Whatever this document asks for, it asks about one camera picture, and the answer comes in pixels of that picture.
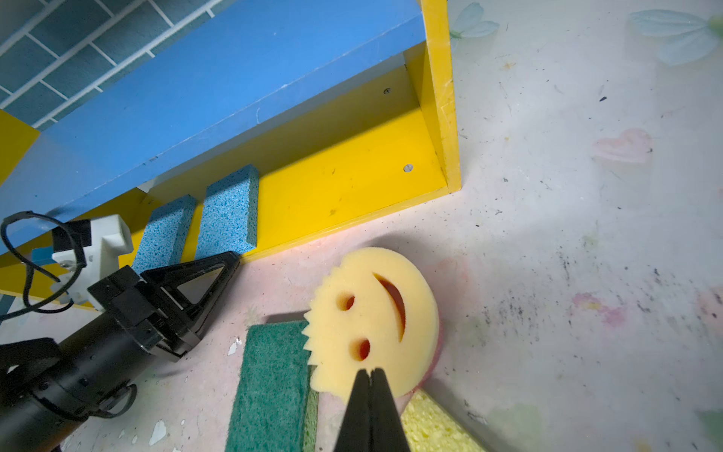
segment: blue shelf board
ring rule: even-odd
[[[237,1],[43,132],[0,218],[71,220],[424,39],[416,0]],[[49,226],[15,223],[10,241]]]

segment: yellow cellulose sponge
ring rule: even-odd
[[[484,452],[484,449],[423,390],[414,393],[402,413],[411,452]]]
[[[381,367],[392,395],[422,381],[440,332],[437,303],[427,282],[404,256],[383,248],[349,253],[316,290],[304,316],[317,366],[311,387],[345,402],[359,369]]]

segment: sponge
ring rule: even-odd
[[[401,416],[411,452],[484,452],[484,449],[423,390],[414,393]]]
[[[359,369],[381,367],[394,397],[412,391],[435,362],[440,318],[432,290],[397,252],[349,253],[316,290],[304,316],[311,386],[347,401]]]
[[[206,189],[196,259],[256,247],[259,171],[247,165]]]
[[[309,389],[306,324],[249,328],[226,452],[314,450],[318,395]]]
[[[186,195],[150,214],[131,268],[136,273],[181,262],[196,200]]]

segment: green sponge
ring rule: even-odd
[[[249,328],[226,452],[314,450],[319,396],[309,388],[306,326],[303,320]]]

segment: yellow round sponge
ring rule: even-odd
[[[316,290],[304,316],[311,387],[344,401],[359,369],[381,367],[392,395],[414,389],[432,364],[440,319],[427,282],[404,256],[383,248],[349,253]]]

